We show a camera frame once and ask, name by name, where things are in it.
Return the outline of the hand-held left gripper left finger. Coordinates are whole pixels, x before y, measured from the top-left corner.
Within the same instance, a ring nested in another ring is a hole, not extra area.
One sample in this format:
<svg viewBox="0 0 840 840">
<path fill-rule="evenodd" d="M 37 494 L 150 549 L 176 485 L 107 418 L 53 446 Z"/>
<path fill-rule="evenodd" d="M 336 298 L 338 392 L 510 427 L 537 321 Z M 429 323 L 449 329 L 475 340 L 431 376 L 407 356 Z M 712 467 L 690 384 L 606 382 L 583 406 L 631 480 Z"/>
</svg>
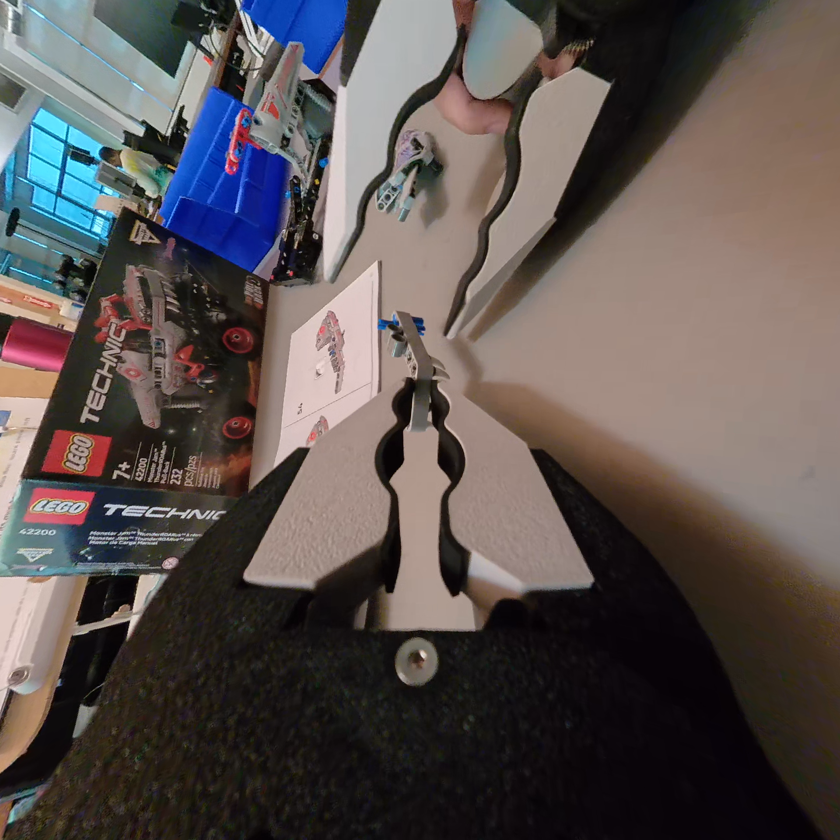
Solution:
<svg viewBox="0 0 840 840">
<path fill-rule="evenodd" d="M 415 385 L 386 387 L 303 455 L 244 580 L 308 597 L 307 620 L 351 627 L 400 570 L 400 511 L 391 479 L 404 461 Z"/>
</svg>

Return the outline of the grey toothed brick jaw assembly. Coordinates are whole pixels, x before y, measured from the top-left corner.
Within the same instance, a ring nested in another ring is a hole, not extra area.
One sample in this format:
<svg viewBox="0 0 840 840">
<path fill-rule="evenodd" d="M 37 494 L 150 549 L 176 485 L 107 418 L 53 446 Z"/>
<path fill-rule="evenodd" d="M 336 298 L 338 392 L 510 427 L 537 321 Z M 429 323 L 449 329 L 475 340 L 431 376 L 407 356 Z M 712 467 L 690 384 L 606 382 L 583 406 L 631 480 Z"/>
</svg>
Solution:
<svg viewBox="0 0 840 840">
<path fill-rule="evenodd" d="M 391 357 L 403 359 L 413 384 L 412 407 L 407 429 L 422 433 L 434 424 L 434 399 L 438 385 L 449 375 L 441 360 L 433 357 L 424 344 L 425 320 L 406 311 L 395 311 L 390 318 L 379 318 L 377 329 L 388 337 Z"/>
</svg>

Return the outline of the blue plastic bin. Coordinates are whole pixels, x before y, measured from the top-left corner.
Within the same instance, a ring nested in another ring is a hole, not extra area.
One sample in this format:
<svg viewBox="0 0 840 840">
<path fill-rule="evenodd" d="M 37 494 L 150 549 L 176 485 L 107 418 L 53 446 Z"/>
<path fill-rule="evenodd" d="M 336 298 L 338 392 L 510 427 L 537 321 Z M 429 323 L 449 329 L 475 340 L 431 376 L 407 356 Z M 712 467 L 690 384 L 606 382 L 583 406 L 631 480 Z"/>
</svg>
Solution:
<svg viewBox="0 0 840 840">
<path fill-rule="evenodd" d="M 206 95 L 190 134 L 191 140 L 199 140 L 199 150 L 205 152 L 191 190 L 191 196 L 201 203 L 232 207 L 238 199 L 239 187 L 246 182 L 253 184 L 258 192 L 275 189 L 282 192 L 286 188 L 290 165 L 282 157 L 250 144 L 245 146 L 237 173 L 226 173 L 230 135 L 243 107 L 243 102 L 217 87 L 212 87 Z"/>
<path fill-rule="evenodd" d="M 161 208 L 164 226 L 217 256 L 253 271 L 277 237 L 278 192 L 246 192 L 231 208 L 178 196 Z"/>
<path fill-rule="evenodd" d="M 301 43 L 303 63 L 320 74 L 344 32 L 347 1 L 242 1 L 253 23 L 286 46 Z"/>
</svg>

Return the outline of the white instruction booklet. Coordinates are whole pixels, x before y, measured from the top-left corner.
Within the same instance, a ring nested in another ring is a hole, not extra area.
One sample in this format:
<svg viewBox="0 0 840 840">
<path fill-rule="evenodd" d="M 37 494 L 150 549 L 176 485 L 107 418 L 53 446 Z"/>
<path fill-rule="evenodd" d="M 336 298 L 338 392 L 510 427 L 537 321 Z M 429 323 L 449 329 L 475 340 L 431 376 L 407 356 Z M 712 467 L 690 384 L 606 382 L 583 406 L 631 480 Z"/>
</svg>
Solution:
<svg viewBox="0 0 840 840">
<path fill-rule="evenodd" d="M 380 391 L 380 290 L 375 262 L 291 335 L 275 466 Z"/>
</svg>

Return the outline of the large window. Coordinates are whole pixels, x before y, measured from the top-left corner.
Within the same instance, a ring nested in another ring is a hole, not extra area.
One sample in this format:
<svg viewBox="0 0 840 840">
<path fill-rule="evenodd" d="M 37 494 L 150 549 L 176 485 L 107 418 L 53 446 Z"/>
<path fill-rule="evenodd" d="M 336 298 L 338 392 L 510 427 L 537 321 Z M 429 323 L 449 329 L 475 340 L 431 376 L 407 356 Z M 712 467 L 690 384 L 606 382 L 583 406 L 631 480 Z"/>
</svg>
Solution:
<svg viewBox="0 0 840 840">
<path fill-rule="evenodd" d="M 55 266 L 66 255 L 97 258 L 116 222 L 100 198 L 119 194 L 97 178 L 99 143 L 44 107 L 39 108 L 2 171 L 2 251 L 19 262 Z"/>
</svg>

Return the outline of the black toy truck box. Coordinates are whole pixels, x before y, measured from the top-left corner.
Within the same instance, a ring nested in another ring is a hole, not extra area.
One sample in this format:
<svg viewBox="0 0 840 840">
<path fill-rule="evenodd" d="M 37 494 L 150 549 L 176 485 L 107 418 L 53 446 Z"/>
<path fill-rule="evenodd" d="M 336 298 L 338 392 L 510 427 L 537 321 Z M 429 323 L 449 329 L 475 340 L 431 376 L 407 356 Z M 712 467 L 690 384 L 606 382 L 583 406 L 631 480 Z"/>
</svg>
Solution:
<svg viewBox="0 0 840 840">
<path fill-rule="evenodd" d="M 2 576 L 174 569 L 249 488 L 269 283 L 130 210 L 2 530 Z"/>
</svg>

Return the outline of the magenta cylinder bottle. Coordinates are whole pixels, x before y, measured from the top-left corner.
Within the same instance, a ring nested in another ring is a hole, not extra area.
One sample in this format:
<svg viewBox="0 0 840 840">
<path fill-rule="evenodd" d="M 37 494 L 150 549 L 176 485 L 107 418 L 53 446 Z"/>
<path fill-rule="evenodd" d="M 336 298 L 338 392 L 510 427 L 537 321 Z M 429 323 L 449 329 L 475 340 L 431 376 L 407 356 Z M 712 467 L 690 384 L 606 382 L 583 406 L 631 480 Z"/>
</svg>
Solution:
<svg viewBox="0 0 840 840">
<path fill-rule="evenodd" d="M 29 318 L 1 314 L 1 361 L 24 368 L 59 373 L 74 332 Z"/>
</svg>

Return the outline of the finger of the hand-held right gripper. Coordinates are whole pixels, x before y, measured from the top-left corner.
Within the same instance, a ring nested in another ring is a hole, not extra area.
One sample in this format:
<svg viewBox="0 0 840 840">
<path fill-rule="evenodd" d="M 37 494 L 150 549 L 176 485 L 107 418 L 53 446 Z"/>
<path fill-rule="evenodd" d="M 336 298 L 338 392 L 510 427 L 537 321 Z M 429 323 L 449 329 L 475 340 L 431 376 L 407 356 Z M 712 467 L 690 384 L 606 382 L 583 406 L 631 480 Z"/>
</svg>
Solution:
<svg viewBox="0 0 840 840">
<path fill-rule="evenodd" d="M 465 39 L 451 1 L 349 1 L 346 9 L 322 235 L 327 282 L 338 279 L 392 172 L 397 135 L 442 90 Z"/>
<path fill-rule="evenodd" d="M 581 67 L 553 80 L 537 71 L 527 76 L 524 98 L 503 138 L 506 169 L 458 282 L 444 327 L 447 339 L 481 313 L 553 226 L 611 87 Z"/>
</svg>

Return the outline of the small pale grey brick assembly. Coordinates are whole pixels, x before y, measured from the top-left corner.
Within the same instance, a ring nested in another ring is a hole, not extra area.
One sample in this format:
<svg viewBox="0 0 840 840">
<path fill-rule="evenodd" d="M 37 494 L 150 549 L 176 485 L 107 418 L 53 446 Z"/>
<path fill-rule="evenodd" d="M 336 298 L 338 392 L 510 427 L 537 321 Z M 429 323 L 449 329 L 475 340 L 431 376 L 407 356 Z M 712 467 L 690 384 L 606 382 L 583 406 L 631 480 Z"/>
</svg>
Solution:
<svg viewBox="0 0 840 840">
<path fill-rule="evenodd" d="M 400 223 L 405 222 L 419 188 L 443 174 L 444 170 L 433 135 L 422 130 L 405 130 L 396 144 L 392 173 L 377 189 L 377 211 L 393 215 Z"/>
</svg>

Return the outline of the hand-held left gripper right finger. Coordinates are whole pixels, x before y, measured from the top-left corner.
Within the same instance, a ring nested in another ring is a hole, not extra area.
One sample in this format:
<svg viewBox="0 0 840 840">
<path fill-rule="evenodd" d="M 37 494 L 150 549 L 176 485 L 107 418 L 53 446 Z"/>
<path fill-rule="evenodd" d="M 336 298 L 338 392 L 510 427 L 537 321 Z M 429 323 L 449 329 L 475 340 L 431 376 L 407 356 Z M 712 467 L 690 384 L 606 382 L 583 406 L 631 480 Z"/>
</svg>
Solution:
<svg viewBox="0 0 840 840">
<path fill-rule="evenodd" d="M 586 592 L 594 575 L 526 443 L 447 383 L 431 391 L 440 498 L 438 567 L 447 596 L 470 603 L 470 623 L 433 603 L 429 627 L 473 630 L 505 601 Z"/>
</svg>

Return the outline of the partly built brick truck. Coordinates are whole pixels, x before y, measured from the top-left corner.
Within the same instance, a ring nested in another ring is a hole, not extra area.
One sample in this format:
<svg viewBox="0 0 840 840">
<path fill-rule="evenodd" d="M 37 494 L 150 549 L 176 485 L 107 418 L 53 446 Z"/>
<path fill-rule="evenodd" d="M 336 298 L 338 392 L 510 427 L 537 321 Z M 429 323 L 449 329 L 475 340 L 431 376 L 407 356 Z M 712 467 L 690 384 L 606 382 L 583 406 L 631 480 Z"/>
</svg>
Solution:
<svg viewBox="0 0 840 840">
<path fill-rule="evenodd" d="M 322 251 L 314 214 L 329 163 L 335 95 L 320 78 L 301 79 L 304 51 L 297 41 L 284 47 L 256 111 L 240 109 L 225 164 L 227 174 L 236 174 L 248 146 L 290 164 L 287 220 L 270 276 L 270 282 L 281 287 L 314 283 Z"/>
</svg>

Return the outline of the dark wall screen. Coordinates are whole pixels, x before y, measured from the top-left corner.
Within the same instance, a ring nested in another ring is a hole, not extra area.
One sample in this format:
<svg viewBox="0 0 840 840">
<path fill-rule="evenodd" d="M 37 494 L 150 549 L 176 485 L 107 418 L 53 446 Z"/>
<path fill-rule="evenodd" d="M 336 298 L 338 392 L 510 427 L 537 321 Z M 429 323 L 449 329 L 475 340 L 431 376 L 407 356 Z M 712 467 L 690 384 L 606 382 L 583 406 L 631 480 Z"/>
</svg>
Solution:
<svg viewBox="0 0 840 840">
<path fill-rule="evenodd" d="M 141 84 L 152 76 L 175 80 L 190 51 L 186 32 L 172 22 L 178 7 L 178 1 L 93 2 L 90 46 Z"/>
</svg>

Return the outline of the person's right hand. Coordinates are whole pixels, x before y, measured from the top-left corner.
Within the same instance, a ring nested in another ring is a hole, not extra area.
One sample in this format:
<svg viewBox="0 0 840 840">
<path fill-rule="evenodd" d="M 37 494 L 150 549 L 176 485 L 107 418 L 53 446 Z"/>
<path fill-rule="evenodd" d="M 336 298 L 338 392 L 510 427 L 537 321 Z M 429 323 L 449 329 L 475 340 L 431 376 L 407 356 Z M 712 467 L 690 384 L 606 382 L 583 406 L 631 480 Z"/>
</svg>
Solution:
<svg viewBox="0 0 840 840">
<path fill-rule="evenodd" d="M 537 58 L 537 68 L 544 77 L 554 79 L 573 69 L 576 61 L 575 55 L 565 51 L 553 59 L 542 52 Z M 434 98 L 434 105 L 445 121 L 469 135 L 503 135 L 513 112 L 513 105 L 507 99 L 474 98 L 461 76 L 460 62 Z"/>
</svg>

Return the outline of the grey desk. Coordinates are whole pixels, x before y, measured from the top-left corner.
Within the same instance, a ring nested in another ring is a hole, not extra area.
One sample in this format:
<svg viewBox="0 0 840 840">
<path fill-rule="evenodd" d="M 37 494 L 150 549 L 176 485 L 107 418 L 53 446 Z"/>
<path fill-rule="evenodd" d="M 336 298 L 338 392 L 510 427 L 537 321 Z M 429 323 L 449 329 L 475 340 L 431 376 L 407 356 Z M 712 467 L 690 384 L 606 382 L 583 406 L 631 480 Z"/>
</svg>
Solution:
<svg viewBox="0 0 840 840">
<path fill-rule="evenodd" d="M 291 334 L 374 261 L 453 384 L 551 453 L 666 568 L 774 767 L 838 838 L 838 2 L 697 2 L 614 164 L 480 316 L 443 335 L 505 166 L 433 103 L 446 161 L 372 207 L 335 284 L 273 288 Z"/>
</svg>

